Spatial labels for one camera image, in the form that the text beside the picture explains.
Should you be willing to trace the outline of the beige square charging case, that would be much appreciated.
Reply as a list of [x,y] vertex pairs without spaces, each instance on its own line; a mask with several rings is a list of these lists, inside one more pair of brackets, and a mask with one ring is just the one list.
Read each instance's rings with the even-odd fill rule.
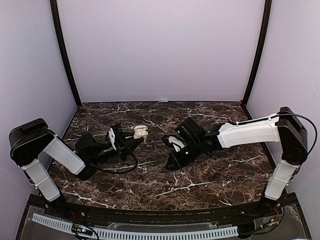
[[146,125],[137,125],[134,127],[134,134],[133,138],[134,139],[146,139],[148,137],[148,127]]

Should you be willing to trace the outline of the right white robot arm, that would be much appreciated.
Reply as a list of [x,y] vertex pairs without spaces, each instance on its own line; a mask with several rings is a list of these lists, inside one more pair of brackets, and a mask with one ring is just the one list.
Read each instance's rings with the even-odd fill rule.
[[202,154],[255,143],[280,143],[282,155],[268,181],[264,199],[255,205],[255,213],[266,217],[275,208],[274,201],[282,195],[301,165],[308,158],[307,129],[289,107],[266,117],[241,122],[214,124],[206,130],[192,118],[186,118],[176,129],[175,135],[166,135],[162,141],[173,148],[165,168],[178,170]]

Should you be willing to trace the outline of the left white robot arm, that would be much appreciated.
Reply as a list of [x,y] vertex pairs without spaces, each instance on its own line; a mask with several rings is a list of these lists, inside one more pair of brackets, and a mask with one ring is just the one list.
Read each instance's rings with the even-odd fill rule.
[[114,124],[108,130],[106,142],[97,142],[90,133],[82,135],[72,150],[56,133],[49,129],[42,118],[18,126],[9,133],[11,159],[23,169],[42,196],[51,203],[51,210],[60,218],[67,218],[71,213],[63,194],[49,176],[39,160],[40,153],[45,153],[68,171],[86,181],[99,165],[119,156],[122,161],[132,157],[134,150],[148,136],[148,127],[137,125],[133,132],[124,132],[121,124]]

